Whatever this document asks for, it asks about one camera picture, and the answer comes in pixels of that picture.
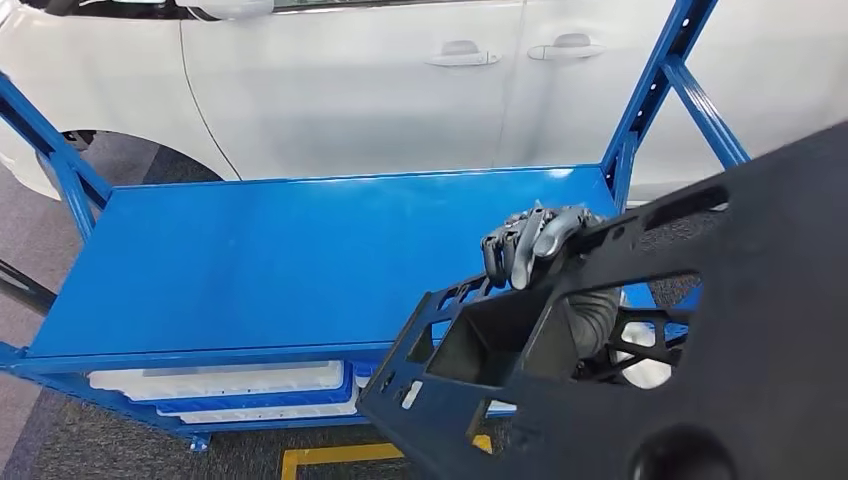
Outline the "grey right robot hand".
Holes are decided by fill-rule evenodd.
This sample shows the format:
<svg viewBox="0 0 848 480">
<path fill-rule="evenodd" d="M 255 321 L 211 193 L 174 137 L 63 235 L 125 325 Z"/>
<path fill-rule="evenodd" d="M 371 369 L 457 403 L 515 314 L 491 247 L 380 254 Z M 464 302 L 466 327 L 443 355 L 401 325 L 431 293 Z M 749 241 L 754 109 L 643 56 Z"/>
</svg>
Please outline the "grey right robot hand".
<svg viewBox="0 0 848 480">
<path fill-rule="evenodd" d="M 486 277 L 497 288 L 524 290 L 533 282 L 536 263 L 553 259 L 570 237 L 603 221 L 582 205 L 548 208 L 536 202 L 483 236 Z"/>
</svg>

